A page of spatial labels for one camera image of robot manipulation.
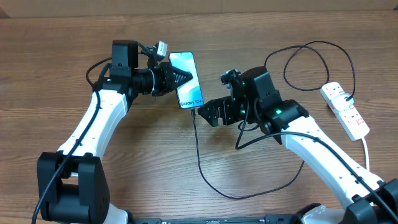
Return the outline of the Samsung Galaxy smartphone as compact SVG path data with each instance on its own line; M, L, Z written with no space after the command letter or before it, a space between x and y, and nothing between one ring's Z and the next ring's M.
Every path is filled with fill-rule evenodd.
M179 107L184 110L203 106L204 100L193 53L172 52L169 54L169 62L178 71L175 79L179 84Z

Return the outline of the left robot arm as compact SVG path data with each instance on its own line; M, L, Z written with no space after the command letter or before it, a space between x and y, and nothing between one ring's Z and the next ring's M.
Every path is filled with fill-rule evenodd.
M134 223L131 212L110 202L102 160L118 123L138 95L163 96L193 76L163 59L168 45L145 46L134 40L114 40L111 56L97 62L103 68L90 80L90 105L71 136L57 152L37 160L38 217L57 223Z

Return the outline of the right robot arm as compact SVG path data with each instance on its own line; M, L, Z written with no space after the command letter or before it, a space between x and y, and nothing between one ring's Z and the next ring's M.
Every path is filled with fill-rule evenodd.
M256 123L263 138L301 157L328 186L341 204L329 209L313 203L284 220L289 223L397 223L397 180L383 181L350 158L294 100L283 100L266 67L221 76L229 96L211 100L198 114L215 127Z

